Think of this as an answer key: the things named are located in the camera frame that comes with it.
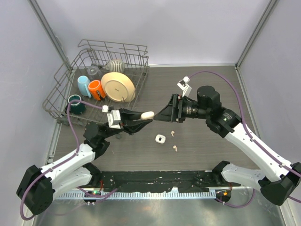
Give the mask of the pink earbud case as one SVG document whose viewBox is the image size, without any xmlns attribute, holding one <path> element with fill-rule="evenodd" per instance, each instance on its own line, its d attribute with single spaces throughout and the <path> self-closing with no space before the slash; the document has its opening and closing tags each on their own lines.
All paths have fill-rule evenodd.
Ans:
<svg viewBox="0 0 301 226">
<path fill-rule="evenodd" d="M 153 111 L 143 112 L 140 116 L 141 120 L 153 119 L 155 113 Z"/>
</svg>

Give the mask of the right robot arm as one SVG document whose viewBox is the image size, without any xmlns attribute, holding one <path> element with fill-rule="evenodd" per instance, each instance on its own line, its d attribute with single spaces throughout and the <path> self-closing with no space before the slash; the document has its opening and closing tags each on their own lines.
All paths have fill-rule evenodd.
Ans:
<svg viewBox="0 0 301 226">
<path fill-rule="evenodd" d="M 251 187 L 271 203 L 281 206 L 299 185 L 299 162 L 291 163 L 271 150 L 242 123 L 232 110 L 222 107 L 220 94 L 212 86 L 197 89 L 197 100 L 173 94 L 166 107 L 154 116 L 156 121 L 184 122 L 186 118 L 204 119 L 207 127 L 238 147 L 258 167 L 246 169 L 222 161 L 212 170 L 213 182 Z"/>
</svg>

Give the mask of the white earbud charging case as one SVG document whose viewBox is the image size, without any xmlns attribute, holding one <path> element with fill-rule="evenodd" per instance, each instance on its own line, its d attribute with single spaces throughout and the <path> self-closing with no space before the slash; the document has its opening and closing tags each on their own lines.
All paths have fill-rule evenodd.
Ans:
<svg viewBox="0 0 301 226">
<path fill-rule="evenodd" d="M 159 144 L 164 144 L 166 141 L 166 137 L 164 135 L 157 134 L 155 137 L 155 141 Z"/>
</svg>

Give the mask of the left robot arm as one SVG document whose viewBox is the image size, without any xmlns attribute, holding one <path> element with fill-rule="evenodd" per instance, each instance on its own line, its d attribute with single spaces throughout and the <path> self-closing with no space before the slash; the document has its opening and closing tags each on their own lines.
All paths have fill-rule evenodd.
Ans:
<svg viewBox="0 0 301 226">
<path fill-rule="evenodd" d="M 74 151 L 59 160 L 37 167 L 30 166 L 16 191 L 21 199 L 20 214 L 22 219 L 30 220 L 24 215 L 24 207 L 34 215 L 44 212 L 55 198 L 74 188 L 99 185 L 101 172 L 92 161 L 102 156 L 110 143 L 106 138 L 121 132 L 133 135 L 152 122 L 153 111 L 135 112 L 120 108 L 107 107 L 106 123 L 89 122 L 85 126 L 84 142 L 77 143 Z"/>
</svg>

